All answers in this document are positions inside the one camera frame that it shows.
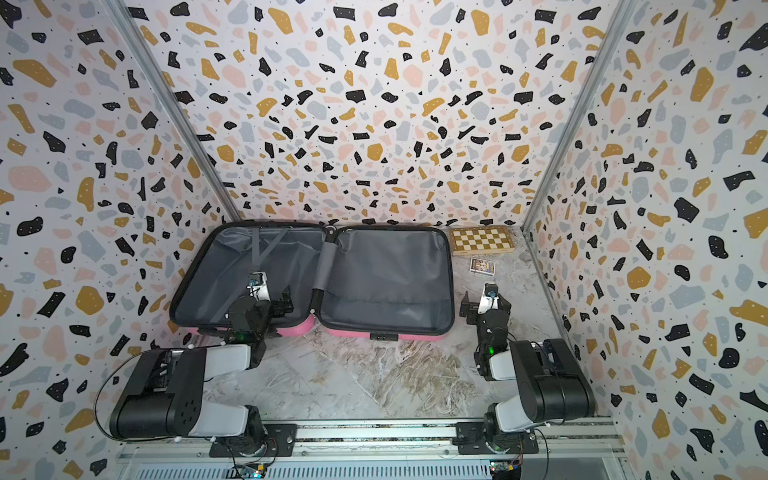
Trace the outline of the pink hard-shell suitcase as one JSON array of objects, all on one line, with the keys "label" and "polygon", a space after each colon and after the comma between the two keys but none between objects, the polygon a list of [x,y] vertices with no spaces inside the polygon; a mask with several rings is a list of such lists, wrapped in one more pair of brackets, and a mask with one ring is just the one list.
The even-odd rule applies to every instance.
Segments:
[{"label": "pink hard-shell suitcase", "polygon": [[339,336],[434,340],[454,323],[446,234],[430,227],[310,223],[225,224],[203,242],[179,285],[170,318],[209,335],[230,327],[228,302],[265,272],[272,299],[289,286],[294,311],[269,332],[301,336],[321,324]]}]

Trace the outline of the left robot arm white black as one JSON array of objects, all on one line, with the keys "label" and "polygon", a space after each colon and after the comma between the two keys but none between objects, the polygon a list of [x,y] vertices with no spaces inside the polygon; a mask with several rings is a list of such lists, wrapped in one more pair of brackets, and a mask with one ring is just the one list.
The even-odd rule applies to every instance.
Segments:
[{"label": "left robot arm white black", "polygon": [[223,344],[141,353],[105,434],[127,442],[208,438],[213,457],[289,455],[287,441],[295,426],[272,432],[257,407],[209,401],[204,386],[217,377],[258,367],[272,320],[293,309],[290,289],[271,300],[266,287],[251,285],[226,306],[230,327],[222,334]]}]

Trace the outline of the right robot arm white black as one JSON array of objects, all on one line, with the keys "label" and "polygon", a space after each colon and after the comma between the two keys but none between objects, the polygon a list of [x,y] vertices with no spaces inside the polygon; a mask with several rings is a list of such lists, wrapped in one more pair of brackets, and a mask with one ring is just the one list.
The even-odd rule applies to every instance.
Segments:
[{"label": "right robot arm white black", "polygon": [[461,454],[524,453],[533,430],[548,422],[591,417],[596,400],[573,352],[561,338],[518,340],[508,329],[511,303],[493,283],[478,302],[465,294],[459,316],[476,328],[478,374],[489,382],[513,382],[517,393],[489,406],[480,422],[456,425]]}]

